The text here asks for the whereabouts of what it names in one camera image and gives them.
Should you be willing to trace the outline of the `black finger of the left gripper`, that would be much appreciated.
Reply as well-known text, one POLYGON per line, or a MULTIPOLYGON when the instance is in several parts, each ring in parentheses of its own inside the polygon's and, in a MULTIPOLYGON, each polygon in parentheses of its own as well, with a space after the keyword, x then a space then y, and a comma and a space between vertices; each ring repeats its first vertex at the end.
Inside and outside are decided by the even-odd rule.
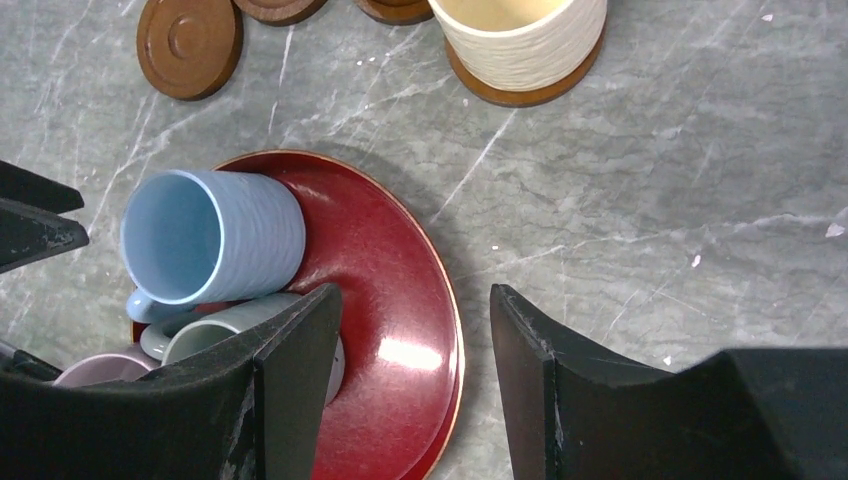
POLYGON ((88 245, 85 227, 62 216, 83 207, 78 190, 3 161, 1 271, 88 245))

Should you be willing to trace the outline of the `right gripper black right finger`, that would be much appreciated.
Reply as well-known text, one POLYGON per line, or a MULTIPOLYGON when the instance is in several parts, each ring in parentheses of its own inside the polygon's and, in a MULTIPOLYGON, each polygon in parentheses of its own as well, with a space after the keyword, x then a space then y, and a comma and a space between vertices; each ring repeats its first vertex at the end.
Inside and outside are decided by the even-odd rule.
POLYGON ((670 373, 505 284, 491 288, 490 324, 517 479, 847 475, 843 348, 731 348, 670 373))

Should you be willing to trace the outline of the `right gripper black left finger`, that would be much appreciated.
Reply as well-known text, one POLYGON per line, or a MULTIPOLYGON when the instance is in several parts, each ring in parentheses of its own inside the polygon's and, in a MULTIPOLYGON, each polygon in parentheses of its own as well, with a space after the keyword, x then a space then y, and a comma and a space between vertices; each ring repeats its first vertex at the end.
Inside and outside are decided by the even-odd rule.
POLYGON ((133 381, 3 374, 5 479, 308 479, 343 298, 324 284, 267 321, 133 381))

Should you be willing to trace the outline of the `grey-green mug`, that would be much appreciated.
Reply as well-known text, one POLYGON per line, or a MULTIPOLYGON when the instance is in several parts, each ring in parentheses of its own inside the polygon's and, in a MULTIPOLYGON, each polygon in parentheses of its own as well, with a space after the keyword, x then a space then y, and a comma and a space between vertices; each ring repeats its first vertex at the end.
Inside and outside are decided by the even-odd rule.
POLYGON ((147 327, 139 343, 162 365, 177 362, 273 318, 299 298, 275 293, 215 313, 181 313, 147 327))

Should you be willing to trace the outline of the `blue mug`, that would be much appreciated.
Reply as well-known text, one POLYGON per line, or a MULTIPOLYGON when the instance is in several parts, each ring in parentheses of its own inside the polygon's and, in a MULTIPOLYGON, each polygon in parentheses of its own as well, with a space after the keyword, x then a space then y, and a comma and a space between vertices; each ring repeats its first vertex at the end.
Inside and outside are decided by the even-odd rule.
POLYGON ((301 266, 307 231, 294 194, 255 173, 169 170, 130 196, 121 254, 136 289, 129 317, 153 324, 200 304, 279 291, 301 266))

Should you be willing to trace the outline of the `cream yellow mug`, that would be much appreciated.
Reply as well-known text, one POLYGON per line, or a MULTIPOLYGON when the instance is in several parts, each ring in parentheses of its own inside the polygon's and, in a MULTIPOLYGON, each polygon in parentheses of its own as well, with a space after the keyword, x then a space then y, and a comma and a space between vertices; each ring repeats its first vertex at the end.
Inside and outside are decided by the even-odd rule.
POLYGON ((463 66, 498 90, 547 87, 589 56, 607 17, 606 0, 432 1, 463 66))

